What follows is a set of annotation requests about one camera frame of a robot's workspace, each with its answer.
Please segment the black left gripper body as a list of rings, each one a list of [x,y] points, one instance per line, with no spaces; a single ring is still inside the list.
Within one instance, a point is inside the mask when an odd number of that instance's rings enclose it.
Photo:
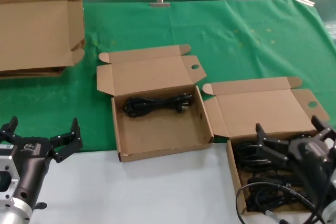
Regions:
[[[20,136],[12,136],[11,143],[11,156],[19,174],[14,197],[34,206],[52,160],[52,144],[45,137]]]

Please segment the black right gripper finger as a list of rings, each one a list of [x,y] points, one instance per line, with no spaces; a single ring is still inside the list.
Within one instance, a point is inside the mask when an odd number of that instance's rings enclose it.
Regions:
[[[316,115],[311,118],[312,125],[316,128],[316,135],[311,138],[313,141],[324,141],[328,138],[335,141],[335,129],[324,121],[321,121]]]
[[[279,168],[287,168],[288,157],[286,153],[289,146],[288,141],[268,137],[259,123],[256,124],[256,136],[257,155],[261,158],[268,159],[273,165],[276,165]]]

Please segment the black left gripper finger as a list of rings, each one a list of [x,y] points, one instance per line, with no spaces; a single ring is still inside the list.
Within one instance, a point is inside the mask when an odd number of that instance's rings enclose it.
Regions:
[[[50,138],[52,145],[51,157],[61,163],[72,154],[78,152],[82,147],[82,138],[77,118],[71,124],[70,132]]]
[[[9,144],[15,144],[15,130],[18,126],[18,119],[16,116],[13,116],[9,123],[3,124],[1,127],[1,136],[0,140]]]

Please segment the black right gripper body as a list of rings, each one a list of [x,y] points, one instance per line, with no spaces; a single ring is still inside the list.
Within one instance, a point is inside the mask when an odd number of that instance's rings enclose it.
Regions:
[[[288,147],[288,165],[303,182],[303,187],[315,205],[327,206],[335,200],[331,185],[332,165],[327,145],[314,137],[292,140]]]

